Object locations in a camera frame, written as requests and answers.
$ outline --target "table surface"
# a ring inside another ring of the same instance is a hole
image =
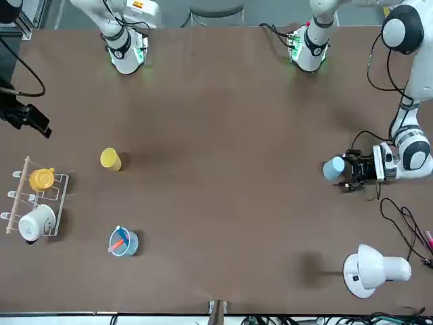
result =
[[[360,130],[385,135],[398,106],[365,78],[378,31],[337,28],[322,69],[306,74],[260,28],[155,30],[147,66],[131,76],[111,66],[97,31],[35,31],[21,54],[47,94],[29,102],[53,134],[1,125],[1,211],[26,155],[72,183],[58,237],[28,246],[0,234],[0,311],[204,313],[223,299],[234,313],[432,313],[433,274],[415,257],[409,282],[363,300],[347,291],[342,264],[360,243],[391,256],[408,248],[369,200],[374,188],[342,194],[321,174]],[[385,54],[378,45],[371,71],[383,86]],[[410,65],[392,57],[399,84]],[[21,66],[13,83],[38,87]],[[423,104],[430,138],[432,117]],[[124,171],[100,166],[109,146]],[[402,181],[382,196],[432,230],[431,186]],[[118,224],[139,234],[137,256],[107,253]]]

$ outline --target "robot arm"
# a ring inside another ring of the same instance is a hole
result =
[[[313,17],[309,26],[302,26],[289,35],[289,57],[300,69],[314,72],[325,59],[334,26],[334,15],[345,3],[359,7],[396,5],[402,0],[310,0]]]
[[[135,72],[145,60],[147,36],[131,28],[122,17],[126,0],[70,0],[99,27],[111,61],[122,74]]]
[[[433,3],[406,0],[385,20],[384,44],[392,51],[415,53],[409,81],[390,126],[394,155],[387,143],[373,147],[378,181],[425,177],[433,171],[430,142],[419,126],[417,113],[421,102],[433,98]]]

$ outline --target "yellow mug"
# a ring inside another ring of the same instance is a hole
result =
[[[101,153],[101,165],[111,171],[119,171],[122,168],[122,162],[115,149],[106,148]]]
[[[33,171],[28,182],[35,192],[48,190],[54,183],[54,168]]]

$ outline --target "light blue cup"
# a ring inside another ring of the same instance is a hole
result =
[[[114,249],[112,254],[116,257],[121,256],[132,256],[137,252],[138,249],[138,237],[135,232],[130,232],[128,229],[121,227],[121,230],[127,235],[129,238],[128,244],[121,244],[118,248]],[[110,247],[116,244],[119,240],[121,240],[119,231],[114,230],[110,236]]]

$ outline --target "lamp base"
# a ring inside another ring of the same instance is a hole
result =
[[[344,261],[343,277],[347,289],[358,298],[368,298],[376,290],[363,287],[358,272],[358,254],[352,254]]]

